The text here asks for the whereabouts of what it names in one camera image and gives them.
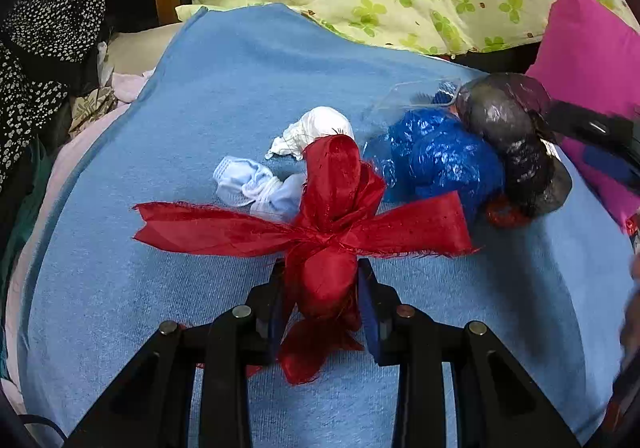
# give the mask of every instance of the bed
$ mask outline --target bed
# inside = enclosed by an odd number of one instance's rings
[[[478,75],[349,42],[280,4],[198,11],[139,99],[81,133],[66,149],[71,159],[54,166],[12,278],[14,396],[19,390],[30,414],[69,433],[162,320],[206,323],[267,279],[271,258],[182,255],[133,241],[142,225],[134,204],[215,202],[211,174],[224,155],[261,158],[273,137],[316,105],[357,121],[399,82],[423,80],[435,89],[442,77]],[[474,255],[373,264],[381,282],[434,319],[489,324],[584,440],[619,368],[632,250],[562,160],[574,188],[560,210],[530,227],[499,231],[479,222]],[[286,158],[268,165],[280,175],[303,168]],[[359,352],[332,356],[319,380],[302,386],[288,385],[278,367],[263,370],[249,381],[254,445],[388,446],[396,385],[395,368],[376,367]],[[450,407],[447,429],[454,446]],[[194,429],[194,446],[196,436]]]

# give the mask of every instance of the red fabric bow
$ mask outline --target red fabric bow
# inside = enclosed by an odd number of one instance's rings
[[[300,213],[282,224],[209,205],[142,203],[135,239],[166,251],[255,257],[286,252],[284,286],[304,319],[287,333],[278,359],[290,383],[312,381],[334,350],[362,350],[357,255],[455,256],[474,249],[457,192],[376,215],[384,181],[344,135],[305,149],[307,182]]]

